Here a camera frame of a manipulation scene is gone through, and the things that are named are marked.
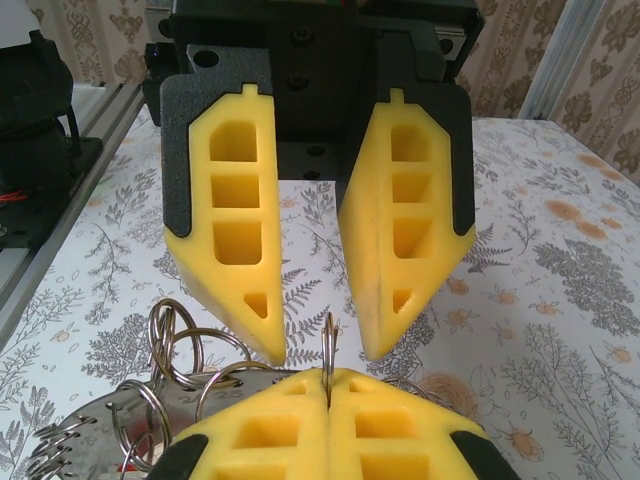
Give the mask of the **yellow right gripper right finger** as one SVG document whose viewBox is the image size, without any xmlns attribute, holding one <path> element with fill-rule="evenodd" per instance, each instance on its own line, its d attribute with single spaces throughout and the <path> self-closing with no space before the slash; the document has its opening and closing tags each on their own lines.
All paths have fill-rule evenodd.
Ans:
<svg viewBox="0 0 640 480">
<path fill-rule="evenodd" d="M 335 372 L 331 479 L 516 479 L 474 421 L 350 369 Z"/>
</svg>

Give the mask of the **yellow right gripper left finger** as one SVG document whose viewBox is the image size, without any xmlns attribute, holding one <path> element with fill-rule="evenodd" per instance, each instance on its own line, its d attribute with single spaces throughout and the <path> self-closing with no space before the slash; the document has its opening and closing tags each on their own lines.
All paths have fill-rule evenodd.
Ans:
<svg viewBox="0 0 640 480">
<path fill-rule="evenodd" d="M 321 371 L 296 373 L 192 425 L 151 479 L 326 479 L 328 410 Z"/>
</svg>

